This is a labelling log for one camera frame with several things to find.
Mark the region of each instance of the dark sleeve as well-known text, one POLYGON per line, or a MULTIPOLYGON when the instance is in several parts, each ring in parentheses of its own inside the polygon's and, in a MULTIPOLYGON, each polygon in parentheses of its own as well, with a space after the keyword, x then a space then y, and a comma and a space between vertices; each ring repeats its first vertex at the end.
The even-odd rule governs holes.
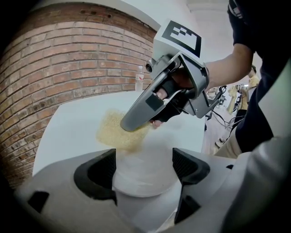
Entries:
POLYGON ((249 47, 253 52, 255 48, 252 41, 251 30, 247 24, 244 23, 243 19, 234 15, 234 12, 230 10, 231 4, 228 5, 227 13, 229 21, 233 30, 233 44, 243 44, 249 47))

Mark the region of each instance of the person's hand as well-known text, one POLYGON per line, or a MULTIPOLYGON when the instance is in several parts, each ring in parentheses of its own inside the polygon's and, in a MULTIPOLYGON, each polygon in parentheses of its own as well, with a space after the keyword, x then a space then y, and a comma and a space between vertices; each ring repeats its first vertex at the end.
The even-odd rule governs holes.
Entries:
MULTIPOLYGON (((180 68, 178 70, 176 70, 175 72, 171 73, 172 78, 175 80, 175 82, 182 88, 192 88, 193 85, 191 83, 191 80, 188 77, 187 72, 185 71, 184 68, 180 68)), ((163 89, 160 88, 157 92, 156 95, 161 99, 165 99, 167 98, 168 94, 167 92, 163 89)), ((157 121, 153 121, 150 120, 150 123, 153 124, 153 126, 155 128, 159 127, 163 122, 157 120, 157 121)))

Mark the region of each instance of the plastic bottle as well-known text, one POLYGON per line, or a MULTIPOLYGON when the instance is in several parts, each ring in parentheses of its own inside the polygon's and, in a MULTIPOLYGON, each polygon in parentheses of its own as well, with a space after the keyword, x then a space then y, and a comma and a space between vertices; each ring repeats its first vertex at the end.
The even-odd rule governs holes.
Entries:
POLYGON ((144 72, 142 71, 142 66, 139 66, 139 71, 135 75, 135 91, 142 91, 144 84, 144 72))

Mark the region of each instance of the ceiling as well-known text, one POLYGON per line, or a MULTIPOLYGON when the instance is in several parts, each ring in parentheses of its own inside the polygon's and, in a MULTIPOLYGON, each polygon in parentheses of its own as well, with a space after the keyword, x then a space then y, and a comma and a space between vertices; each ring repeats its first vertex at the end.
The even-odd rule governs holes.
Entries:
POLYGON ((186 0, 191 11, 193 10, 216 10, 225 11, 229 0, 186 0))

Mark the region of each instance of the white table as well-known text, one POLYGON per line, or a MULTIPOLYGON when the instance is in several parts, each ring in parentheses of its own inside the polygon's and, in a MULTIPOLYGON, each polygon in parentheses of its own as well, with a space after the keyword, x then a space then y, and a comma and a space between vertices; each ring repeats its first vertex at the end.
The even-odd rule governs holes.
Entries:
MULTIPOLYGON (((45 166, 82 154, 110 147, 96 143, 96 132, 107 109, 127 111, 140 93, 135 91, 88 97, 61 105, 48 124, 35 158, 33 175, 45 166)), ((204 135, 204 118, 181 114, 164 123, 178 137, 173 147, 200 152, 204 135)), ((181 184, 151 198, 133 198, 117 192, 118 207, 138 227, 157 229, 178 205, 181 184)))

